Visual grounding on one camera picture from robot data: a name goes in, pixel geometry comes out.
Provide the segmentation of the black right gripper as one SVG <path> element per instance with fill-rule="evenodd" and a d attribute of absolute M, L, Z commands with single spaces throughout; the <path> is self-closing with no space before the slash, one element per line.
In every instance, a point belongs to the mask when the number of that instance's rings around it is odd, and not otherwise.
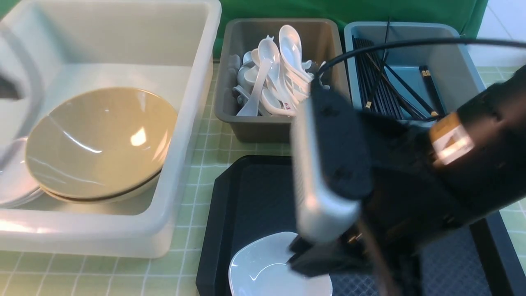
<path fill-rule="evenodd" d="M 321 172 L 319 144 L 293 124 L 291 140 L 297 237 L 289 267 L 306 277 L 375 274 L 382 296 L 422 296 L 419 249 L 456 229 L 448 197 L 392 144 L 413 131 L 360 113 L 351 133 L 323 143 L 334 169 Z"/>

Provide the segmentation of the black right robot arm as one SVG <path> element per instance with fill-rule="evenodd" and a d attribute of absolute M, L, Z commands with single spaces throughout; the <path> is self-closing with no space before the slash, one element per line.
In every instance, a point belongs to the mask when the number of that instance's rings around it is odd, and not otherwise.
<path fill-rule="evenodd" d="M 525 197 L 525 69 L 429 127 L 356 110 L 318 83 L 291 127 L 291 270 L 376 276 L 422 296 L 420 252 Z"/>

